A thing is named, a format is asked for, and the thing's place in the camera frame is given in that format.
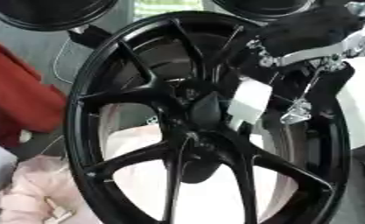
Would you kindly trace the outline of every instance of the wheel spoke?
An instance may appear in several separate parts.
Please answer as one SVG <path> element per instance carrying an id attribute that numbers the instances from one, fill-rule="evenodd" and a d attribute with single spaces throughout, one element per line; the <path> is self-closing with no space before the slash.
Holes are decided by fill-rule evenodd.
<path id="1" fill-rule="evenodd" d="M 153 109 L 158 117 L 158 125 L 162 132 L 164 139 L 169 139 L 172 137 L 172 119 L 170 119 L 171 114 L 175 114 L 174 111 L 171 112 L 170 109 L 164 108 L 157 103 L 152 104 Z"/>
<path id="2" fill-rule="evenodd" d="M 175 208 L 179 196 L 179 188 L 183 175 L 184 152 L 188 144 L 190 144 L 190 138 L 187 138 L 183 143 L 181 149 L 176 150 L 172 154 L 167 167 L 167 193 L 165 197 L 165 212 L 163 216 L 162 224 L 173 224 L 175 217 Z"/>
<path id="3" fill-rule="evenodd" d="M 80 100 L 98 109 L 110 103 L 134 102 L 148 104 L 160 95 L 161 93 L 155 90 L 155 88 L 144 85 L 122 91 L 110 88 L 99 93 L 83 95 L 80 97 Z"/>
<path id="4" fill-rule="evenodd" d="M 324 189 L 332 191 L 332 186 L 324 179 L 297 167 L 279 156 L 273 155 L 266 150 L 262 150 L 253 144 L 251 144 L 251 147 L 254 148 L 256 154 L 256 165 L 293 178 L 298 182 L 299 187 L 313 190 Z"/>
<path id="5" fill-rule="evenodd" d="M 169 144 L 166 141 L 156 143 L 146 146 L 143 149 L 134 150 L 125 155 L 121 155 L 120 157 L 115 157 L 90 166 L 85 169 L 85 172 L 89 177 L 110 179 L 114 172 L 122 169 L 123 167 L 164 158 L 168 149 Z"/>
<path id="6" fill-rule="evenodd" d="M 210 64 L 214 65 L 215 67 L 219 66 L 220 61 L 222 60 L 223 54 L 228 51 L 229 47 L 231 47 L 231 43 L 236 38 L 236 36 L 243 31 L 243 26 L 237 26 L 237 28 L 233 31 L 233 33 L 229 36 L 229 38 L 224 42 L 223 47 L 219 52 L 215 54 L 215 56 L 210 60 Z M 219 82 L 219 74 L 215 73 L 214 77 L 212 78 L 212 82 L 218 83 Z"/>
<path id="7" fill-rule="evenodd" d="M 151 70 L 149 66 L 143 62 L 138 54 L 136 54 L 133 49 L 123 40 L 118 42 L 121 53 L 127 59 L 129 59 L 133 65 L 135 65 L 138 72 L 143 76 L 143 79 L 146 83 L 152 82 L 157 79 L 157 75 Z"/>
<path id="8" fill-rule="evenodd" d="M 202 55 L 201 50 L 189 38 L 185 29 L 180 25 L 180 21 L 178 21 L 178 19 L 173 19 L 171 22 L 172 26 L 175 28 L 175 38 L 180 40 L 188 56 L 194 63 L 195 77 L 201 80 L 205 80 L 207 74 L 206 74 L 204 57 Z"/>
<path id="9" fill-rule="evenodd" d="M 245 212 L 245 223 L 257 224 L 256 213 L 256 189 L 254 185 L 253 164 L 245 159 L 239 159 L 232 170 L 235 174 L 239 191 L 242 197 L 242 203 Z"/>

